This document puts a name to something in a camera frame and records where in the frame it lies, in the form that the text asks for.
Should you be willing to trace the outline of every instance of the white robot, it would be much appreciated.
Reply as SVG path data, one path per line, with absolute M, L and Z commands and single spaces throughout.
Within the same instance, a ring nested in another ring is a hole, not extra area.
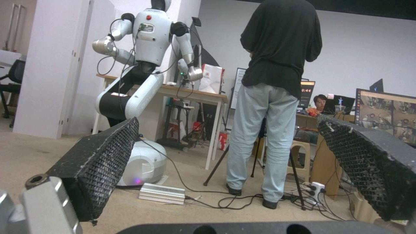
M 163 74 L 156 67 L 161 65 L 173 35 L 176 36 L 183 55 L 178 66 L 186 74 L 185 80 L 192 82 L 203 76 L 200 63 L 194 61 L 198 59 L 194 59 L 188 27 L 182 22 L 173 23 L 166 14 L 171 0 L 151 0 L 151 4 L 151 9 L 140 12 L 136 17 L 130 13 L 123 14 L 107 36 L 92 44 L 97 53 L 113 56 L 116 61 L 130 66 L 96 100 L 96 110 L 108 118 L 110 126 L 128 118 L 139 117 L 156 94 L 163 83 Z M 114 44 L 114 41 L 131 34 L 135 40 L 135 54 L 117 48 Z M 140 87 L 132 96 L 126 95 L 133 85 Z M 161 145 L 152 141 L 145 142 L 166 154 Z M 158 181 L 165 167 L 166 157 L 143 141 L 138 141 L 134 144 L 118 185 L 137 186 Z

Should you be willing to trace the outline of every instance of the beige carpet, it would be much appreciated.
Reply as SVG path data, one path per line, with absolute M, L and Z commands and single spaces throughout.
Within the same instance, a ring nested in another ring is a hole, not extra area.
M 8 128 L 10 120 L 0 118 L 0 188 L 9 192 L 15 203 L 19 193 L 24 189 L 25 181 L 31 176 L 47 171 L 81 136 L 63 137 L 58 140 L 32 137 L 11 133 Z M 225 191 L 224 161 L 212 177 L 208 187 L 202 185 L 209 171 L 204 170 L 208 147 L 189 150 L 184 153 L 167 148 L 168 156 L 175 162 L 181 172 L 184 182 L 196 190 Z M 217 159 L 222 154 L 217 152 Z M 167 186 L 183 187 L 173 165 L 168 162 L 165 173 L 169 178 L 164 183 Z M 243 195 L 260 193 L 262 170 L 256 169 L 255 177 L 249 177 Z M 290 176 L 287 178 L 286 191 L 293 190 L 295 184 Z M 311 221 L 327 220 L 318 211 L 302 211 L 289 201 L 279 202 L 276 210 L 264 208 L 261 199 L 256 198 L 253 204 L 243 210 L 210 209 L 188 202 L 186 205 L 171 205 L 138 199 L 138 191 L 116 189 L 110 197 L 98 225 L 81 223 L 84 233 L 116 233 L 127 227 L 138 224 L 154 223 L 209 223 L 209 222 L 271 222 L 271 221 Z M 225 194 L 207 194 L 189 192 L 191 197 L 211 205 L 217 205 L 218 200 L 227 197 Z M 329 206 L 337 215 L 351 219 L 346 197 L 340 197 L 336 202 L 327 199 Z M 237 201 L 234 207 L 240 207 L 249 199 Z

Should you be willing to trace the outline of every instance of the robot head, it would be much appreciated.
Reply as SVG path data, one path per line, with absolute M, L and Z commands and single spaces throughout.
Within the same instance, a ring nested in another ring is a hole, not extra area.
M 171 0 L 152 0 L 152 9 L 168 11 Z

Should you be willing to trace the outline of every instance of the tripod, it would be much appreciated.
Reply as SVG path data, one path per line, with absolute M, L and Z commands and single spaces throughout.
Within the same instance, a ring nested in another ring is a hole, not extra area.
M 263 119 L 263 123 L 262 123 L 262 128 L 264 128 L 264 130 L 263 130 L 263 136 L 262 137 L 264 137 L 264 135 L 265 135 L 265 119 Z M 259 143 L 257 145 L 256 155 L 255 155 L 256 158 L 254 159 L 254 165 L 253 165 L 253 171 L 252 171 L 251 177 L 254 177 L 254 168 L 255 168 L 255 165 L 256 165 L 256 161 L 257 161 L 258 150 L 260 148 L 260 133 L 259 133 Z M 214 175 L 215 171 L 218 169 L 218 166 L 221 164 L 224 157 L 228 153 L 229 148 L 230 148 L 230 145 L 227 146 L 227 148 L 223 152 L 223 155 L 221 155 L 221 158 L 218 160 L 214 169 L 211 171 L 207 180 L 204 182 L 204 184 L 203 184 L 204 186 L 208 186 L 208 182 L 211 180 L 211 177 Z M 299 193 L 301 208 L 302 208 L 302 210 L 306 210 L 305 203 L 303 201 L 302 191 L 301 191 L 300 185 L 299 185 L 299 178 L 297 177 L 295 161 L 293 160 L 293 157 L 292 157 L 292 152 L 289 153 L 289 160 L 290 160 L 290 164 L 292 165 L 293 175 L 295 176 L 296 187 L 297 187 L 297 192 Z

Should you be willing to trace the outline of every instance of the whiteboard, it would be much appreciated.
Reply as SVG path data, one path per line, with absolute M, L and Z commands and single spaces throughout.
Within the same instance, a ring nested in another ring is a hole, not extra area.
M 237 74 L 235 75 L 235 83 L 234 83 L 234 93 L 233 93 L 233 98 L 231 100 L 231 109 L 235 110 L 235 107 L 237 106 L 237 98 L 238 98 L 238 91 L 240 90 L 241 87 L 241 80 L 244 77 L 245 71 L 247 69 L 244 68 L 237 68 Z

